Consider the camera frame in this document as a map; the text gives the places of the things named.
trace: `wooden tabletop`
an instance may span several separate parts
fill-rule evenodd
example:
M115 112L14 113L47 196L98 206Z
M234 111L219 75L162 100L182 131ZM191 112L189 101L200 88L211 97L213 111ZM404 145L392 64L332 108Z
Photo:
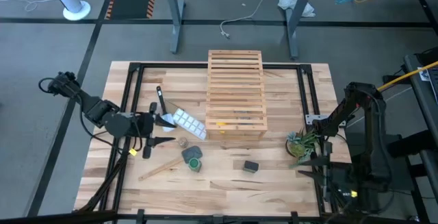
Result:
M103 99L120 105L128 66L129 62L112 62ZM329 114L337 106L328 67L312 64L322 114ZM269 69L263 74L268 132L261 141L201 141L181 127L169 133L155 127L154 136L173 136L177 140L185 137L189 146L199 146L203 152L201 171L195 173L184 162L175 163L181 159L183 150L176 140L156 146L148 160L141 155L129 156L119 212L135 214L138 209L145 209L146 214L289 216L291 211L297 211L300 216L318 216L313 180L297 172L310 168L289 169L296 159L285 150L287 134L305 126L296 70ZM311 108L308 81L304 79ZM205 120L207 69L145 69L138 111L147 112L149 103L158 101L155 91L158 85L162 87L168 110L183 108L194 118ZM100 137L112 141L108 134ZM330 141L332 161L349 163L346 143L338 137ZM109 156L108 145L91 141L76 208L83 206L103 182ZM245 160L258 162L259 171L243 171ZM169 162L173 163L167 169L139 179ZM112 206L114 186L110 190L109 206Z

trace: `green object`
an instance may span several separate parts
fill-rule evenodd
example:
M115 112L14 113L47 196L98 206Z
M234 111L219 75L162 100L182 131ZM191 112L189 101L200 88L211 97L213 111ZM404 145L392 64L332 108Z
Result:
M201 170L202 163L198 158L192 158L189 160L189 168L194 172L199 172Z
M287 135L287 152L295 158L298 158L297 163L290 166L291 169L310 158L310 154L315 150L316 142L318 142L318 137L315 132L304 134L301 129L298 133L291 132Z

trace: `gray floor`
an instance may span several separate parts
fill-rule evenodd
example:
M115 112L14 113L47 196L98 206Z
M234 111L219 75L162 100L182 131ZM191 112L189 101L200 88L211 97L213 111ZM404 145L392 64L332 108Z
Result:
M92 5L89 18L97 18L103 0ZM259 0L186 0L187 19L226 19L250 14ZM438 17L438 0L427 0ZM265 0L255 19L283 20L278 0ZM418 0L371 0L335 5L333 0L313 0L317 16L309 21L427 22ZM25 12L25 3L0 2L0 17L62 18L59 1L41 3ZM154 19L170 18L166 0L156 0ZM77 72L86 52L93 25L42 25L0 23L0 219L24 215L36 186L66 100L38 90L43 77L58 71ZM96 43L83 89L101 95L108 68L114 60L205 61L209 49L262 50L265 62L289 62L285 28L226 25L227 40L218 26L183 27L178 55L169 52L169 25L104 25ZM329 63L338 99L351 82L379 86L381 75L396 72L406 54L421 52L438 43L431 29L299 27L300 62ZM397 86L385 98L403 91ZM79 124L76 109L55 166L41 214L70 212L75 201L90 139ZM408 136L426 129L411 90L388 101L387 131ZM362 132L363 121L348 132ZM424 196L432 196L427 179L418 180ZM435 200L424 200L431 221L438 222ZM384 214L398 219L415 214L410 196L396 195Z

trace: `wooden slat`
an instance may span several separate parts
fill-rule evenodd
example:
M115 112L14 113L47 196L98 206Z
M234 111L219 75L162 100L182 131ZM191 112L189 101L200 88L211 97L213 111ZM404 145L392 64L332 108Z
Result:
M206 111L266 111L265 108L206 107Z
M242 100L262 100L262 96L254 96L254 95L217 95L217 94L210 94L208 96L210 99L242 99Z
M211 79L210 83L252 83L252 84L260 84L261 80L251 80L251 79Z
M262 101L210 101L209 105L263 105Z
M207 94L230 94L230 95L238 95L238 94L260 94L260 89L214 89L209 90Z
M263 118L264 114L259 113L237 113L237 112L207 112L207 116L213 117L251 117L251 118Z
M224 131L263 131L266 129L265 125L210 125L205 124L207 130L224 130Z
M260 51L251 51L251 50L209 50L208 54L254 54L259 55Z
M258 64L214 64L211 66L213 69L218 68L238 68L238 69L259 69Z
M233 79L242 79L242 78L255 78L261 79L260 74L224 74L224 73L210 73L210 78L233 78Z
M241 59L259 59L258 55L241 55L241 54L231 54L231 55L225 55L225 54L211 54L209 55L211 56L212 59L214 58L223 58L223 59L236 59L236 60L241 60Z
M210 88L262 88L258 85L249 85L249 84L210 84Z
M252 124L263 124L263 120L255 119L210 119L208 123L252 123Z
M212 73L260 73L255 69L212 69Z
M221 59L217 59L217 60L211 60L211 63L213 63L213 65L215 64L239 64L239 63L245 63L245 64L258 64L259 60L221 60Z

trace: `small black block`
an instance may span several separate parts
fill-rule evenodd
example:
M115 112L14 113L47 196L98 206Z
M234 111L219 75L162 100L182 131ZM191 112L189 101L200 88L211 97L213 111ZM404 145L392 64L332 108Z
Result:
M243 170L255 173L259 170L259 164L256 162L245 161Z
M201 158L203 156L203 152L198 146L192 146L188 149L184 149L181 154L183 155L184 162L187 164L189 160L192 158Z

